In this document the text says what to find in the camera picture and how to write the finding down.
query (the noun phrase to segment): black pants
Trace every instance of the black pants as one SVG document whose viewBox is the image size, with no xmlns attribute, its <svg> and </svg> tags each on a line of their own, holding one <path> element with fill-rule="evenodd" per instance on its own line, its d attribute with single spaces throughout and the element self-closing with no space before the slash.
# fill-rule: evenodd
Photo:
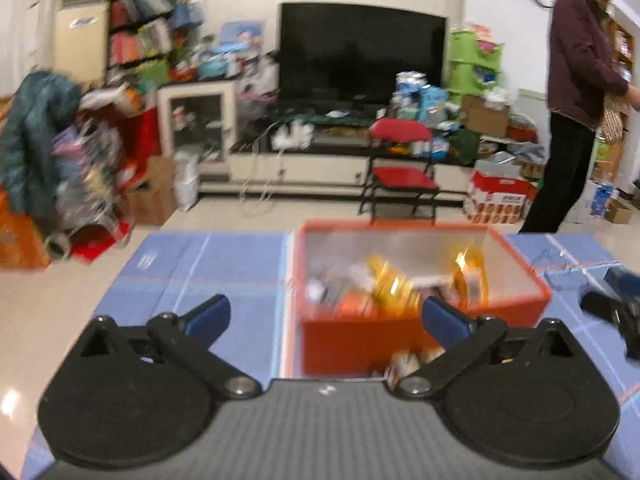
<svg viewBox="0 0 640 480">
<path fill-rule="evenodd" d="M 551 150 L 545 185 L 531 206 L 521 233 L 555 233 L 582 195 L 595 134 L 586 126 L 551 114 Z"/>
</svg>

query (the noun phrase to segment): maroon sweater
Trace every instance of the maroon sweater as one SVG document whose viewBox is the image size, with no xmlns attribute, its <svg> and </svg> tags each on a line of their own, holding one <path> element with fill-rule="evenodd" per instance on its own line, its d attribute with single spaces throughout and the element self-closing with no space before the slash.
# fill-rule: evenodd
<svg viewBox="0 0 640 480">
<path fill-rule="evenodd" d="M 550 32 L 548 105 L 595 130 L 604 95 L 624 95 L 628 83 L 612 69 L 612 47 L 595 0 L 557 0 Z"/>
</svg>

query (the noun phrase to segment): teal jacket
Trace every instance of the teal jacket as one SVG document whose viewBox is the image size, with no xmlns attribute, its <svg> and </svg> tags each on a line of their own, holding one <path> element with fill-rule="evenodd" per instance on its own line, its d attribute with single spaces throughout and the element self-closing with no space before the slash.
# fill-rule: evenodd
<svg viewBox="0 0 640 480">
<path fill-rule="evenodd" d="M 52 140 L 75 120 L 80 97 L 80 86 L 64 76 L 31 73 L 18 88 L 0 136 L 0 179 L 11 209 L 30 215 L 44 234 L 58 227 Z"/>
</svg>

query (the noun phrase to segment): cardboard box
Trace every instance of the cardboard box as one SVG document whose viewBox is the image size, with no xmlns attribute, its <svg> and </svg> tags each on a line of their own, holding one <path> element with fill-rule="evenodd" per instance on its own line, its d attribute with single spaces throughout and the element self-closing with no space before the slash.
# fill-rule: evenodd
<svg viewBox="0 0 640 480">
<path fill-rule="evenodd" d="M 492 137 L 506 138 L 511 107 L 493 110 L 484 106 L 484 99 L 473 95 L 462 98 L 462 124 L 467 130 Z"/>
<path fill-rule="evenodd" d="M 531 211 L 531 206 L 533 205 L 533 201 L 538 196 L 538 187 L 529 183 L 529 189 L 527 189 L 527 194 L 524 197 L 524 204 L 522 205 L 522 219 L 526 219 L 527 215 L 529 215 L 529 211 Z"/>
<path fill-rule="evenodd" d="M 146 176 L 124 194 L 136 224 L 161 226 L 174 214 L 174 177 L 175 164 L 170 158 L 149 158 Z"/>
<path fill-rule="evenodd" d="M 628 224 L 633 214 L 634 212 L 620 200 L 613 199 L 609 201 L 609 210 L 604 218 L 612 224 Z"/>
<path fill-rule="evenodd" d="M 495 176 L 476 170 L 463 202 L 463 212 L 474 224 L 515 224 L 520 220 L 529 186 L 527 180 L 519 177 Z"/>
<path fill-rule="evenodd" d="M 525 178 L 539 179 L 545 176 L 545 165 L 535 164 L 524 158 L 516 158 L 516 164 L 521 167 L 520 174 Z"/>
</svg>

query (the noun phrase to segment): black tv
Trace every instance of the black tv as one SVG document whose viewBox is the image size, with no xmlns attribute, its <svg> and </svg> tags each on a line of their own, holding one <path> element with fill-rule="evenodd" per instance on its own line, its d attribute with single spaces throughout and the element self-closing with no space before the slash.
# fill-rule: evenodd
<svg viewBox="0 0 640 480">
<path fill-rule="evenodd" d="M 446 31 L 446 18 L 409 10 L 281 4 L 280 97 L 386 104 L 411 70 L 441 86 Z"/>
</svg>

